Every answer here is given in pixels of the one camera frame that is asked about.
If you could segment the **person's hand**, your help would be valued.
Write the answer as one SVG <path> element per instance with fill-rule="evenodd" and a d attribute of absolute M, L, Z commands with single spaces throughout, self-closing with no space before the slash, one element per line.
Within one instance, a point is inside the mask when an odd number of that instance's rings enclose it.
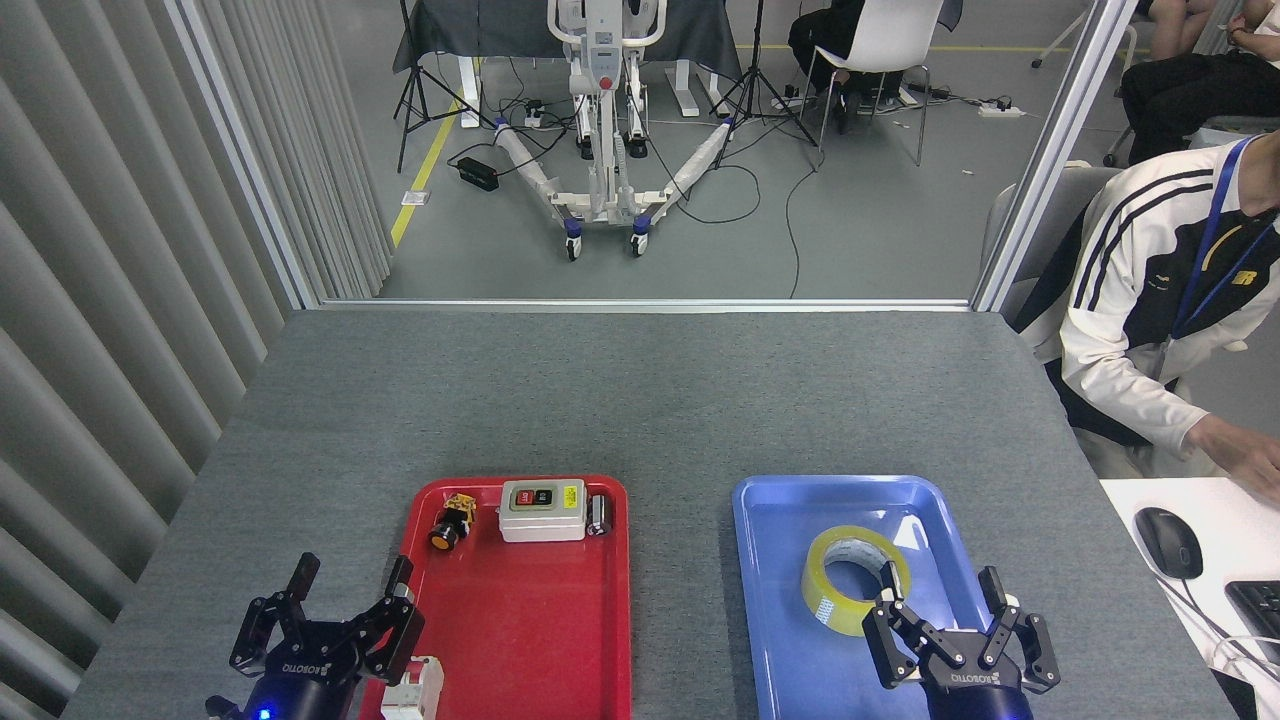
<path fill-rule="evenodd" d="M 1279 505 L 1279 441 L 1207 414 L 1187 439 L 1256 498 Z"/>

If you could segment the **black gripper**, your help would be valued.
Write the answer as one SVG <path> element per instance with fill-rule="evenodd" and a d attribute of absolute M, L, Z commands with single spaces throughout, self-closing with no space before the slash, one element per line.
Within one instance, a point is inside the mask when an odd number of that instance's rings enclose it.
<path fill-rule="evenodd" d="M 1021 684 L 1044 694 L 1061 682 L 1047 621 L 1010 598 L 997 568 L 983 566 L 978 582 L 993 619 L 986 635 L 942 633 L 905 602 L 905 571 L 902 562 L 881 566 L 879 594 L 861 621 L 882 687 L 922 682 L 932 719 L 1032 719 Z M 1004 653 L 1011 635 L 1023 671 Z"/>
<path fill-rule="evenodd" d="M 320 568 L 302 552 L 289 583 L 250 601 L 229 665 L 256 676 L 242 719 L 343 719 L 360 674 L 401 683 L 424 628 L 410 580 L 413 564 L 399 556 L 383 597 L 347 625 L 306 625 L 302 607 Z M 268 650 L 275 629 L 282 639 Z"/>

